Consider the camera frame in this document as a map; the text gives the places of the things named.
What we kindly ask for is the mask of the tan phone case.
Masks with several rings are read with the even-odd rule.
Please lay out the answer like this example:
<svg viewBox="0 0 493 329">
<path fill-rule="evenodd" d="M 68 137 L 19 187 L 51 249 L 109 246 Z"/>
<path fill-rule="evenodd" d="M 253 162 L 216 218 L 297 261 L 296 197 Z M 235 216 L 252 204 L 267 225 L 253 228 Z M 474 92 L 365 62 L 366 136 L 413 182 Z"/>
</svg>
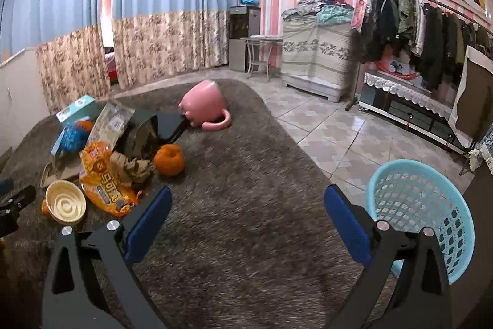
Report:
<svg viewBox="0 0 493 329">
<path fill-rule="evenodd" d="M 77 155 L 56 159 L 44 166 L 39 186 L 41 189 L 47 189 L 58 180 L 77 180 L 81 169 L 81 159 Z"/>
</svg>

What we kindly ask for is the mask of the blue crumpled plastic bag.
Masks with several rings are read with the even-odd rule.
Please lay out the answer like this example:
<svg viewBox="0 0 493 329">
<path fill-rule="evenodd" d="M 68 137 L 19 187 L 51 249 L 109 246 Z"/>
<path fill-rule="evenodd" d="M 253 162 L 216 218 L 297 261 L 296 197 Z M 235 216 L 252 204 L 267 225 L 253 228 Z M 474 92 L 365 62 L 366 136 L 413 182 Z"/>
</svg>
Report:
<svg viewBox="0 0 493 329">
<path fill-rule="evenodd" d="M 78 153 L 86 145 L 92 131 L 93 123 L 90 120 L 77 120 L 69 124 L 61 139 L 61 150 L 67 153 Z"/>
</svg>

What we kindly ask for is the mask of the orange snack bag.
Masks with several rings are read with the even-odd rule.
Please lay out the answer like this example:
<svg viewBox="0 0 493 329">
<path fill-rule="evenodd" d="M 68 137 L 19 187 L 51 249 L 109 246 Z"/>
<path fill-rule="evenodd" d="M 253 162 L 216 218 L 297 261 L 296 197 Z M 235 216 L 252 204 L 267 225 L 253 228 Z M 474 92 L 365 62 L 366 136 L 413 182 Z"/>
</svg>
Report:
<svg viewBox="0 0 493 329">
<path fill-rule="evenodd" d="M 134 190 L 123 186 L 111 173 L 111 155 L 104 142 L 88 144 L 79 153 L 82 163 L 79 182 L 83 193 L 97 208 L 113 216 L 126 216 L 139 202 Z"/>
</svg>

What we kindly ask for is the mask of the light blue plastic basket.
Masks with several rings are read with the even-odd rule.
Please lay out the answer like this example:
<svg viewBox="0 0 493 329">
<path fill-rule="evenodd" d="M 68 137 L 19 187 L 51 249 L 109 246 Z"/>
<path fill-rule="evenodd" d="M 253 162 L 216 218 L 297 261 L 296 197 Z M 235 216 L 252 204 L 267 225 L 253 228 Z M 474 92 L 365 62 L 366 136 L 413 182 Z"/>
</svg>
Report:
<svg viewBox="0 0 493 329">
<path fill-rule="evenodd" d="M 475 248 L 470 209 L 454 184 L 434 168 L 411 159 L 382 164 L 370 178 L 365 210 L 396 230 L 434 230 L 450 284 L 467 270 Z"/>
</svg>

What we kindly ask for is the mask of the teal cardboard box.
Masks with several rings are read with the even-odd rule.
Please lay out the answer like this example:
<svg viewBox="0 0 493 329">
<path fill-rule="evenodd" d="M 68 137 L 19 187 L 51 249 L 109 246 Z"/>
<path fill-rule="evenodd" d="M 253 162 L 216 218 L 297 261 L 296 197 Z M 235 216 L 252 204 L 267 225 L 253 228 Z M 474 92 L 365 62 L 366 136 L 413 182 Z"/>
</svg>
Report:
<svg viewBox="0 0 493 329">
<path fill-rule="evenodd" d="M 56 113 L 56 117 L 62 127 L 66 127 L 68 124 L 84 118 L 92 120 L 99 114 L 100 109 L 95 100 L 89 95 L 84 95 Z"/>
</svg>

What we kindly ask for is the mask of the crumpled brown paper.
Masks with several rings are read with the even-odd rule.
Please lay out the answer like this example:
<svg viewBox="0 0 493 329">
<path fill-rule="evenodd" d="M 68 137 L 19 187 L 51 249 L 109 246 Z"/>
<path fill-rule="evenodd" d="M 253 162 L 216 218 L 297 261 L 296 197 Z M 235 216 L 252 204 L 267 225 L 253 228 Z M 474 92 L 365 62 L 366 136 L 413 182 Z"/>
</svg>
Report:
<svg viewBox="0 0 493 329">
<path fill-rule="evenodd" d="M 109 158 L 109 172 L 118 183 L 130 186 L 145 182 L 153 173 L 153 165 L 148 159 L 128 159 L 114 152 Z"/>
</svg>

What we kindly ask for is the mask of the grey printed snack bag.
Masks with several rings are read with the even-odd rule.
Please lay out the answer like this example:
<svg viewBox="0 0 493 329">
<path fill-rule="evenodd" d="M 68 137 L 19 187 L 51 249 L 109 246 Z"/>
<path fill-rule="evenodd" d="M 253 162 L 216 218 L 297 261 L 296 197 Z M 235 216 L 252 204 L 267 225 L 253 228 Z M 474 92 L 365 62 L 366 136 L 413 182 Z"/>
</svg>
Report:
<svg viewBox="0 0 493 329">
<path fill-rule="evenodd" d="M 95 121 L 88 136 L 87 145 L 103 142 L 113 150 L 134 113 L 134 109 L 118 101 L 109 100 Z"/>
</svg>

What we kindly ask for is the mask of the black wallet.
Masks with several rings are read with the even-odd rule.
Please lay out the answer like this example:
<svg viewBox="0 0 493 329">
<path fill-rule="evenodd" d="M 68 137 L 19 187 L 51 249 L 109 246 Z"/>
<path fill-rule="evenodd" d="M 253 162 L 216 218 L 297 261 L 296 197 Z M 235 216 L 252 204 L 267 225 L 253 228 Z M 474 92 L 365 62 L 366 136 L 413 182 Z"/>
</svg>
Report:
<svg viewBox="0 0 493 329">
<path fill-rule="evenodd" d="M 114 150 L 128 159 L 153 159 L 162 145 L 173 144 L 188 126 L 178 110 L 136 110 Z"/>
</svg>

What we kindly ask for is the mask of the brown draped cloth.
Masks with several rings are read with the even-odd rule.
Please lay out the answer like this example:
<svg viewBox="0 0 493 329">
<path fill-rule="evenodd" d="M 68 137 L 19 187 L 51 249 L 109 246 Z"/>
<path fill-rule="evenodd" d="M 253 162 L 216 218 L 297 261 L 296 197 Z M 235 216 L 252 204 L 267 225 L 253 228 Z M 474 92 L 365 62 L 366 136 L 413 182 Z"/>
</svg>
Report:
<svg viewBox="0 0 493 329">
<path fill-rule="evenodd" d="M 492 124 L 492 60 L 471 46 L 466 48 L 448 124 L 466 149 L 481 140 Z"/>
</svg>

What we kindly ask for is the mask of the blue floral curtain left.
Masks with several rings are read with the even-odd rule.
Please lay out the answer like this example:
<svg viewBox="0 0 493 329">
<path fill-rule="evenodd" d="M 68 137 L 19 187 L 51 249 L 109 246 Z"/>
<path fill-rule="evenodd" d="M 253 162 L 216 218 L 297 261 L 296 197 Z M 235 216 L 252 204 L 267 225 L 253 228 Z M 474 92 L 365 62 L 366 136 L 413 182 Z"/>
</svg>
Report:
<svg viewBox="0 0 493 329">
<path fill-rule="evenodd" d="M 31 47 L 48 109 L 57 112 L 83 95 L 104 98 L 101 0 L 1 0 L 1 54 Z"/>
</svg>

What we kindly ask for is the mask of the low tv cabinet lace cover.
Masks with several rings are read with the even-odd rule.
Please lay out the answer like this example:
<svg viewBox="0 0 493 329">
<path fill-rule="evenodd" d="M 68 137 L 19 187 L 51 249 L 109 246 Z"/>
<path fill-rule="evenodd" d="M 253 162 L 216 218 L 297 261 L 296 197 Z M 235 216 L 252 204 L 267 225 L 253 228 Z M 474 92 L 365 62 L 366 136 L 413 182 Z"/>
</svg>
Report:
<svg viewBox="0 0 493 329">
<path fill-rule="evenodd" d="M 466 153 L 448 123 L 451 107 L 405 81 L 378 71 L 364 73 L 358 107 L 388 118 L 446 149 Z"/>
</svg>

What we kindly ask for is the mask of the pink ceramic mug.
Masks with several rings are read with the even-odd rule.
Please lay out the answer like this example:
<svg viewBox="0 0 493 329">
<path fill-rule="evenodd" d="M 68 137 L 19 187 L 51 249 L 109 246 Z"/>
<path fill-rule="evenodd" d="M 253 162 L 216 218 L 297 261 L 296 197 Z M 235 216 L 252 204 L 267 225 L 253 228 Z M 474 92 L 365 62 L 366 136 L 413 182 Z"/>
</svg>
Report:
<svg viewBox="0 0 493 329">
<path fill-rule="evenodd" d="M 178 104 L 193 128 L 217 131 L 230 126 L 231 115 L 218 83 L 203 80 L 191 88 Z"/>
</svg>

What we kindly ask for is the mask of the small metal side table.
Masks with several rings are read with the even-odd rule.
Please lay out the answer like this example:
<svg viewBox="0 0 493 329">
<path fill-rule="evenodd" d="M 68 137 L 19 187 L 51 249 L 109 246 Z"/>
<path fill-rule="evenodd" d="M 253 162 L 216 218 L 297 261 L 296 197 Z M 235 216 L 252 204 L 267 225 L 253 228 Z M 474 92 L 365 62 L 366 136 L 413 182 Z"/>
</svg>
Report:
<svg viewBox="0 0 493 329">
<path fill-rule="evenodd" d="M 254 73 L 263 71 L 267 76 L 267 81 L 270 81 L 271 53 L 275 47 L 283 45 L 283 38 L 280 36 L 253 35 L 242 38 L 242 41 L 246 45 L 248 78 L 251 78 Z"/>
</svg>

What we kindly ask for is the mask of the grey water dispenser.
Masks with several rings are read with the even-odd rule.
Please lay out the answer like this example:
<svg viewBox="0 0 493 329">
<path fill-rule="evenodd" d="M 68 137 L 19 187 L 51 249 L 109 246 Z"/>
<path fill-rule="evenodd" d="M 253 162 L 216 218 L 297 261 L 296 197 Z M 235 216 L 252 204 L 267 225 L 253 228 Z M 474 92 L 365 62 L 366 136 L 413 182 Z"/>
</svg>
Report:
<svg viewBox="0 0 493 329">
<path fill-rule="evenodd" d="M 261 28 L 261 9 L 236 6 L 229 9 L 228 63 L 230 70 L 247 71 L 247 46 L 243 38 L 258 35 Z"/>
</svg>

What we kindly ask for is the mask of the pile of folded clothes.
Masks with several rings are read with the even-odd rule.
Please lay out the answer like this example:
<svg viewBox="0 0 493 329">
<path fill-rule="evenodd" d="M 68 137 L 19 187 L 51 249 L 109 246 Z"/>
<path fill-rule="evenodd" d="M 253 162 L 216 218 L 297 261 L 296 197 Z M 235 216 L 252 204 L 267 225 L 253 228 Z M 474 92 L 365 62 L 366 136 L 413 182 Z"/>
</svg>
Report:
<svg viewBox="0 0 493 329">
<path fill-rule="evenodd" d="M 344 0 L 299 0 L 282 13 L 284 21 L 308 18 L 322 25 L 350 23 L 352 17 L 353 7 Z"/>
</svg>

